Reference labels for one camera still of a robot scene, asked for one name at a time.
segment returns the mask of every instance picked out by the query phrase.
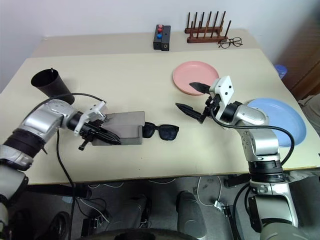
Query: black cup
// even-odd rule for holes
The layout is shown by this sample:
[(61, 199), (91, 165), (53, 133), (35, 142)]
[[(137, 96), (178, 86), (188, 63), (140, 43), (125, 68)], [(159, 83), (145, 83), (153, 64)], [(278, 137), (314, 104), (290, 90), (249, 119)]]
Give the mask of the black cup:
[[(58, 71), (53, 68), (38, 72), (31, 79), (31, 84), (48, 97), (70, 93), (69, 89), (59, 76)], [(75, 101), (73, 95), (59, 97), (58, 99), (63, 100), (70, 105)]]

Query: eyeglasses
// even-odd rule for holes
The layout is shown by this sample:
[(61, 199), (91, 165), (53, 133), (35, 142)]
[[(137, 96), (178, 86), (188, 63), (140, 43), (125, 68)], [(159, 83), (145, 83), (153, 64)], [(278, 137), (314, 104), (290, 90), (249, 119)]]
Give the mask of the eyeglasses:
[(218, 42), (220, 44), (219, 48), (227, 49), (230, 47), (231, 44), (233, 44), (236, 47), (240, 47), (242, 44), (242, 39), (241, 37), (234, 37), (234, 38), (227, 38), (223, 39)]
[(151, 138), (155, 133), (155, 130), (159, 131), (160, 138), (166, 141), (172, 141), (176, 138), (179, 127), (169, 124), (164, 124), (160, 126), (154, 125), (152, 122), (145, 122), (142, 127), (142, 137)]

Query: white table surface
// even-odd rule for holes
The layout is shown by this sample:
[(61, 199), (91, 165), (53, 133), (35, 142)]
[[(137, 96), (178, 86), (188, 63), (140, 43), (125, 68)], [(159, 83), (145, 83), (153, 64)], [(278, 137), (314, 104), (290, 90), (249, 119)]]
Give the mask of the white table surface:
[[(142, 145), (91, 146), (70, 130), (61, 130), (60, 154), (75, 182), (139, 178), (214, 175), (248, 172), (239, 134), (224, 130), (209, 118), (203, 125), (183, 114), (175, 103), (201, 112), (208, 95), (191, 96), (178, 90), (173, 70), (186, 61), (203, 61), (220, 76), (230, 75), (235, 93), (232, 101), (275, 98), (291, 105), (302, 116), (307, 137), (296, 146), (285, 169), (320, 165), (320, 138), (296, 100), (259, 49), (155, 52), (28, 58), (0, 95), (0, 142), (4, 142), (28, 112), (46, 96), (30, 84), (37, 72), (53, 67), (71, 92), (96, 95), (107, 101), (108, 112), (145, 111), (145, 120), (156, 125), (180, 127), (174, 141), (163, 141), (156, 132)], [(76, 96), (73, 104), (85, 111), (95, 101)], [(56, 137), (34, 158), (26, 172), (30, 184), (67, 183), (56, 157)], [(288, 148), (281, 148), (282, 158)]]

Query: pink plate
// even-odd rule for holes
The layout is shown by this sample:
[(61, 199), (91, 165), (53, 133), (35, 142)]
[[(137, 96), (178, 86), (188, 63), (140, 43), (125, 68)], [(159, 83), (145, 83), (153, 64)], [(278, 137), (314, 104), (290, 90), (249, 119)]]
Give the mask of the pink plate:
[(202, 61), (184, 62), (173, 71), (174, 84), (182, 92), (190, 95), (203, 95), (203, 93), (195, 90), (189, 83), (197, 82), (211, 86), (218, 78), (217, 70)]

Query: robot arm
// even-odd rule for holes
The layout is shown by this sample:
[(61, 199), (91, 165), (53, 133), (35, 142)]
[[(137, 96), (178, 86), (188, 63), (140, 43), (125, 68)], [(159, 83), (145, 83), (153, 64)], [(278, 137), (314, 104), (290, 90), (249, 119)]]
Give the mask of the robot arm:
[(306, 239), (297, 228), (298, 217), (280, 162), (277, 136), (267, 128), (244, 128), (268, 125), (268, 116), (240, 102), (229, 103), (234, 93), (229, 76), (218, 78), (212, 86), (197, 82), (190, 85), (210, 94), (203, 113), (185, 104), (176, 103), (177, 107), (200, 123), (212, 117), (221, 126), (235, 128), (241, 136), (251, 178), (249, 185), (254, 193), (249, 198), (250, 222), (261, 233), (260, 239)]
[(7, 239), (7, 206), (28, 184), (28, 178), (22, 171), (30, 168), (40, 150), (46, 152), (44, 146), (58, 128), (68, 128), (75, 136), (82, 136), (85, 141), (80, 150), (94, 139), (111, 145), (121, 144), (116, 134), (100, 127), (106, 118), (105, 108), (105, 102), (101, 101), (82, 113), (65, 101), (50, 100), (30, 113), (0, 145), (0, 240)]

